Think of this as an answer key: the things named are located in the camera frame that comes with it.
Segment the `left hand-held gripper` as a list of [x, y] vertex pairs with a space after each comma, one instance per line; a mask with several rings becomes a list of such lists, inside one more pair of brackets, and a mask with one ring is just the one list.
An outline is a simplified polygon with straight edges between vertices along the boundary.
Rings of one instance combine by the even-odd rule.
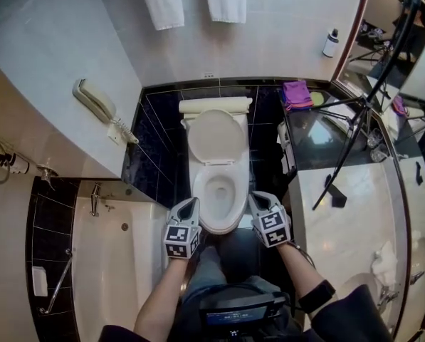
[[190, 259], [200, 244], [200, 201], [191, 197], [171, 209], [164, 235], [164, 246], [170, 259]]

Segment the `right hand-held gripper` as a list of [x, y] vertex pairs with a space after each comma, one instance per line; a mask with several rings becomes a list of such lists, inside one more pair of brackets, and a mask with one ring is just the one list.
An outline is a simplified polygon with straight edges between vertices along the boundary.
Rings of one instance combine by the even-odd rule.
[[291, 240], [290, 217], [274, 194], [253, 191], [248, 194], [248, 206], [253, 230], [263, 246], [276, 247]]

